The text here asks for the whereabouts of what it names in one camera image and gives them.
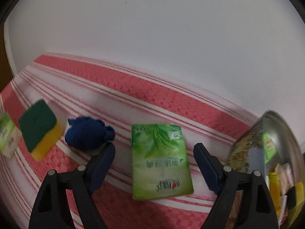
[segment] green tea packet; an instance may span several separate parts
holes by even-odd
[[[11,158],[22,137],[21,131],[15,126],[8,113],[0,117],[0,151]]]
[[[146,200],[194,192],[181,127],[132,125],[133,199]]]
[[[265,164],[267,164],[274,154],[276,154],[274,142],[268,133],[263,134],[263,146],[265,152]]]

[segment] striped tablecloth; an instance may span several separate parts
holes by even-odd
[[[24,111],[45,99],[67,130],[67,118],[102,119],[116,131],[115,160],[94,201],[111,228],[200,228],[215,195],[208,190],[193,157],[202,142],[224,161],[230,146],[257,120],[231,102],[190,84],[160,78],[117,64],[57,53],[45,53],[21,71],[0,94],[0,112],[15,124]],[[182,127],[195,192],[153,201],[132,200],[131,125],[170,123]],[[68,147],[64,136],[46,158],[35,162],[23,139],[15,155],[0,157],[0,192],[21,228],[27,228],[39,187],[50,169],[66,172],[86,164],[96,152]],[[68,200],[76,228],[83,228],[72,192]]]

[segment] screw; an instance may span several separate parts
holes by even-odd
[[[261,173],[258,170],[254,171],[254,175],[256,175],[257,177],[259,177],[261,175]]]
[[[54,174],[55,174],[55,170],[53,170],[53,169],[52,169],[52,170],[49,170],[49,172],[48,172],[48,175],[49,175],[49,176],[52,176],[52,175],[54,175]]]
[[[77,169],[79,171],[84,171],[86,169],[86,166],[82,164],[82,165],[78,166]]]
[[[224,171],[230,172],[232,168],[230,166],[224,166]]]

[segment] yellow sponge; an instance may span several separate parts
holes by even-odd
[[[56,122],[55,126],[45,134],[42,140],[37,144],[35,149],[31,152],[32,157],[35,161],[41,161],[48,153],[48,151],[52,148],[52,146],[56,143],[56,141],[63,134],[63,129]]]

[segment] yellow object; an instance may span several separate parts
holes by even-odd
[[[31,152],[32,157],[36,162],[43,160],[43,158],[47,155],[52,146],[56,143],[57,140],[63,134],[63,129],[56,122],[55,126],[45,134],[42,140],[37,144],[35,149]]]
[[[304,184],[299,182],[295,185],[295,207],[288,211],[289,226],[294,222],[299,215],[304,204]]]
[[[274,204],[277,217],[281,213],[281,184],[278,175],[274,172],[269,172],[269,192]]]

